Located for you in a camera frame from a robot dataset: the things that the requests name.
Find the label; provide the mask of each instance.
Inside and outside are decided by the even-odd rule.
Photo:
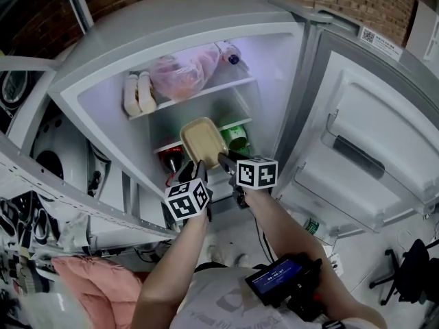
[[[403,50],[387,38],[367,27],[363,27],[359,38],[399,62]]]
[[[318,223],[317,221],[314,221],[313,219],[310,218],[308,220],[308,225],[305,228],[305,230],[308,233],[310,233],[311,235],[314,235],[317,232],[319,225],[320,225],[320,223]]]
[[[342,260],[340,260],[340,255],[339,254],[332,255],[331,257],[329,257],[329,262],[331,262],[332,269],[340,277],[344,273]]]

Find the blue screen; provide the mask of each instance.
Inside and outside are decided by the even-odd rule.
[[[292,260],[285,260],[268,273],[253,280],[253,285],[256,286],[260,293],[266,293],[277,285],[296,276],[301,269],[302,266],[294,263]]]

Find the plastic bag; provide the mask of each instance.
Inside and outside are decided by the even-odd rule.
[[[150,69],[154,88],[162,95],[182,101],[200,92],[218,65],[216,45],[203,45],[159,58]]]

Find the pink fabric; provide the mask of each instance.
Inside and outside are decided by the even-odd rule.
[[[57,257],[52,264],[85,308],[94,329],[130,327],[142,287],[134,273],[99,257]]]

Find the refrigerator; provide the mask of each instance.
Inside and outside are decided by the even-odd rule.
[[[192,98],[158,97],[155,112],[126,114],[130,72],[223,40],[239,48],[246,67],[219,66]],[[273,196],[324,224],[324,241],[333,243],[434,210],[438,88],[406,50],[326,8],[292,0],[146,0],[96,23],[61,63],[48,94],[140,187],[143,205],[155,206],[141,217],[148,224],[163,224],[157,206],[169,176],[158,153],[181,145],[182,126],[208,117],[220,130],[244,126],[252,154],[278,161]],[[217,168],[208,177],[214,218],[241,213],[229,176]]]

